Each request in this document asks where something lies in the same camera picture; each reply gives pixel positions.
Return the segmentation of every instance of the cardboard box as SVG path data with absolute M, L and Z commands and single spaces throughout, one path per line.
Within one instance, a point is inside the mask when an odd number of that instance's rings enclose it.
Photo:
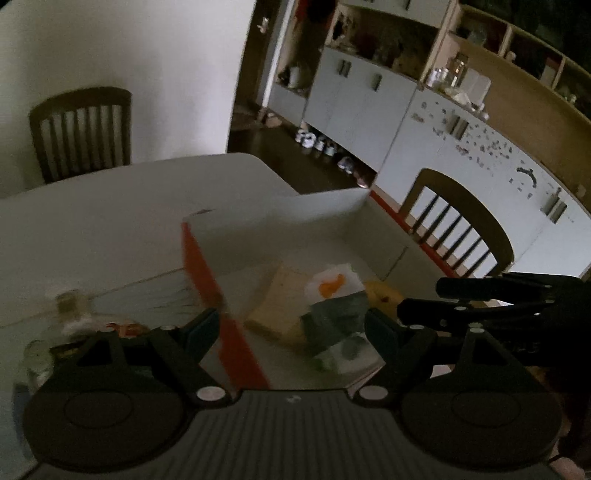
M 319 372 L 276 342 L 243 328 L 278 268 L 310 277 L 350 264 L 361 280 L 405 297 L 436 299 L 441 270 L 367 190 L 273 197 L 190 216 L 184 265 L 205 305 L 222 309 L 220 360 L 238 388 L 345 388 L 369 371 Z M 303 299 L 290 319 L 306 312 Z M 379 368 L 379 362 L 372 369 Z

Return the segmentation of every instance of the shoe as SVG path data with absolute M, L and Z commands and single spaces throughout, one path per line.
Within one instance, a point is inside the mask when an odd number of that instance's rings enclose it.
M 363 177 L 359 177 L 357 179 L 357 185 L 359 185 L 363 189 L 368 189 L 369 188 L 368 183 L 365 181 L 365 179 Z
M 306 133 L 308 133 L 307 130 L 300 128 L 295 135 L 295 143 L 301 143 L 301 141 L 304 139 L 304 135 L 306 135 Z
M 316 150 L 318 150 L 319 152 L 322 152 L 324 150 L 325 145 L 326 145 L 326 137 L 324 135 L 321 135 L 318 137 L 318 140 L 316 140 L 316 143 L 314 144 L 314 148 Z
M 328 140 L 326 143 L 326 149 L 324 150 L 324 154 L 327 157 L 334 157 L 336 153 L 336 143 L 332 140 Z
M 312 148 L 316 143 L 316 135 L 312 132 L 306 132 L 301 140 L 301 146 L 304 148 Z
M 341 158 L 340 161 L 337 163 L 337 166 L 341 170 L 344 170 L 347 175 L 351 175 L 353 173 L 354 163 L 351 157 Z

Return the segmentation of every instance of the white table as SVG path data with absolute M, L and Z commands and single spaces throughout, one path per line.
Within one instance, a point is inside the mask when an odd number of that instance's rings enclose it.
M 120 167 L 0 200 L 0 480 L 34 464 L 16 437 L 12 385 L 25 345 L 48 326 L 52 298 L 81 288 L 99 296 L 97 312 L 182 325 L 199 311 L 188 306 L 184 273 L 169 273 L 183 266 L 183 218 L 260 195 L 297 192 L 238 153 Z M 162 305 L 150 311 L 158 295 Z
M 248 154 L 187 157 L 60 181 L 0 201 L 0 325 L 56 294 L 98 294 L 182 267 L 183 218 L 297 194 Z

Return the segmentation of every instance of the metal screw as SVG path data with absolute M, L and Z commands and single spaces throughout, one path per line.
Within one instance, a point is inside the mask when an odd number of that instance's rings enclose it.
M 379 401 L 388 396 L 388 390 L 379 385 L 368 385 L 359 390 L 359 395 L 365 400 Z
M 226 391 L 220 387 L 203 387 L 197 390 L 197 398 L 203 401 L 218 401 L 226 396 Z

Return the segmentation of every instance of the dark wooden chair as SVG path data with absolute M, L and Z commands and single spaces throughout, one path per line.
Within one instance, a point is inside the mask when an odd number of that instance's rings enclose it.
M 66 92 L 29 113 L 46 183 L 131 162 L 131 93 L 115 87 Z
M 417 212 L 411 225 L 408 222 L 411 210 L 425 188 L 435 195 L 424 209 Z M 433 221 L 424 225 L 434 215 L 429 214 L 437 211 L 439 213 Z M 442 270 L 451 269 L 453 275 L 450 276 L 470 277 L 490 255 L 496 265 L 486 275 L 498 275 L 515 261 L 513 247 L 501 224 L 473 194 L 443 173 L 429 168 L 421 170 L 398 214 L 410 227 L 408 233 L 424 247 L 423 250 L 429 250 L 427 253 L 440 264 Z M 448 239 L 453 240 L 452 244 L 447 242 L 448 247 L 445 247 Z M 477 248 L 482 254 L 473 264 L 466 265 Z

